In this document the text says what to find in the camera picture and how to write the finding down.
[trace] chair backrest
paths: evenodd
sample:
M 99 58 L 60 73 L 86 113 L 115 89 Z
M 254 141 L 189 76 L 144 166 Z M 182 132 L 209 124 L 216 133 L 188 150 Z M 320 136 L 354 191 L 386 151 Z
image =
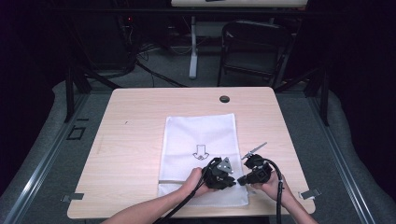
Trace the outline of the chair backrest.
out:
M 290 32 L 283 26 L 255 21 L 231 21 L 222 29 L 223 41 L 233 39 L 256 44 L 286 47 L 291 41 Z

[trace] gray carpet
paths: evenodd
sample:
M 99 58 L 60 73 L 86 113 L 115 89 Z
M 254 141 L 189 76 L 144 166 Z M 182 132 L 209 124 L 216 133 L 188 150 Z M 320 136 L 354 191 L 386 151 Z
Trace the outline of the gray carpet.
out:
M 190 54 L 175 54 L 171 51 L 153 50 L 148 59 L 140 61 L 154 72 L 170 77 L 179 83 L 191 87 L 215 86 L 219 64 L 219 48 L 200 48 L 198 62 L 198 78 L 188 78 L 190 67 Z M 122 87 L 137 88 L 167 88 L 172 87 L 165 81 L 152 78 L 149 73 L 141 68 L 129 75 L 112 78 Z M 68 203 L 61 202 L 65 194 L 74 192 L 78 183 L 85 160 L 91 149 L 93 138 L 99 127 L 101 118 L 106 109 L 110 90 L 101 83 L 91 80 L 94 88 L 92 94 L 86 98 L 82 109 L 75 116 L 72 126 L 84 127 L 85 132 L 80 140 L 67 140 L 64 136 L 56 156 L 44 182 L 36 193 L 34 199 L 21 223 L 99 223 L 101 220 L 71 220 L 67 217 Z M 225 77 L 222 86 L 260 86 L 265 83 L 259 78 L 242 78 L 237 74 Z M 25 164 L 14 178 L 6 193 L 0 199 L 0 222 L 4 222 L 11 207 L 22 193 L 30 175 L 45 153 L 50 150 L 57 133 L 64 126 L 65 100 L 64 83 L 54 88 L 56 93 L 55 105 L 49 119 L 43 127 L 42 133 L 37 138 L 36 144 L 26 159 Z M 315 200 L 317 210 L 313 217 L 319 223 L 361 223 L 353 202 L 343 183 L 338 170 L 334 166 L 331 147 L 324 132 L 320 129 L 319 120 L 315 117 L 316 111 L 312 109 L 311 99 L 304 98 L 301 89 L 297 87 L 291 93 L 277 95 L 279 105 L 290 131 L 290 136 L 296 148 L 304 170 L 308 186 L 311 189 L 320 189 L 322 195 Z M 337 145 L 346 156 L 346 161 L 357 183 L 361 186 L 362 197 L 368 203 L 376 223 L 391 223 L 396 220 L 396 206 L 371 178 L 364 165 L 354 152 L 350 142 L 350 134 L 342 108 L 337 98 L 331 94 L 329 104 L 330 129 L 337 141 Z M 215 220 L 217 223 L 229 223 L 230 220 Z M 259 218 L 241 219 L 239 223 L 254 223 Z M 195 219 L 194 223 L 213 223 L 210 219 Z M 284 223 L 293 223 L 289 216 L 283 216 Z

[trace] white cloth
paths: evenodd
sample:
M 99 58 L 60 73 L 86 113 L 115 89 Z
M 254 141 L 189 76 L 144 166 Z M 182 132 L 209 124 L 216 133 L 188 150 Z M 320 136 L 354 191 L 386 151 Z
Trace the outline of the white cloth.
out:
M 194 167 L 206 167 L 215 157 L 228 157 L 236 179 L 243 175 L 234 114 L 203 117 L 168 117 L 163 137 L 158 195 L 178 188 Z M 186 205 L 242 206 L 248 192 L 238 183 L 231 188 L 191 199 Z

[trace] black device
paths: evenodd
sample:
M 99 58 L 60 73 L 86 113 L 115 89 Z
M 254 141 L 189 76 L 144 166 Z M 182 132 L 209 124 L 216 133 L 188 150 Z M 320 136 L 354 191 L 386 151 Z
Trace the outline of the black device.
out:
M 202 170 L 205 184 L 210 189 L 225 189 L 234 186 L 235 179 L 229 176 L 232 173 L 233 169 L 228 158 L 222 160 L 220 157 L 214 158 Z
M 271 177 L 273 169 L 260 155 L 253 154 L 249 156 L 244 165 L 246 165 L 251 172 L 238 178 L 238 183 L 241 186 L 245 186 L 246 184 L 266 183 Z

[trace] table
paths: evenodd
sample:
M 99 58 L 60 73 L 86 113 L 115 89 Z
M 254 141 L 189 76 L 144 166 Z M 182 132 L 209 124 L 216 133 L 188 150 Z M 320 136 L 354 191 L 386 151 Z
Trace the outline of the table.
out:
M 230 97 L 222 103 L 222 95 Z M 92 144 L 76 193 L 82 200 L 70 203 L 71 218 L 111 217 L 136 203 L 157 197 L 168 116 L 235 114 L 240 154 L 263 142 L 258 153 L 274 161 L 288 179 L 293 194 L 308 190 L 304 173 L 272 89 L 259 88 L 161 88 L 117 89 Z M 244 173 L 249 173 L 244 166 Z M 249 195 L 241 207 L 182 207 L 174 217 L 267 216 L 276 213 L 276 203 L 262 191 Z M 309 213 L 312 200 L 299 199 Z
M 172 0 L 172 7 L 305 7 L 307 0 Z M 191 17 L 191 62 L 189 78 L 197 78 L 196 20 Z

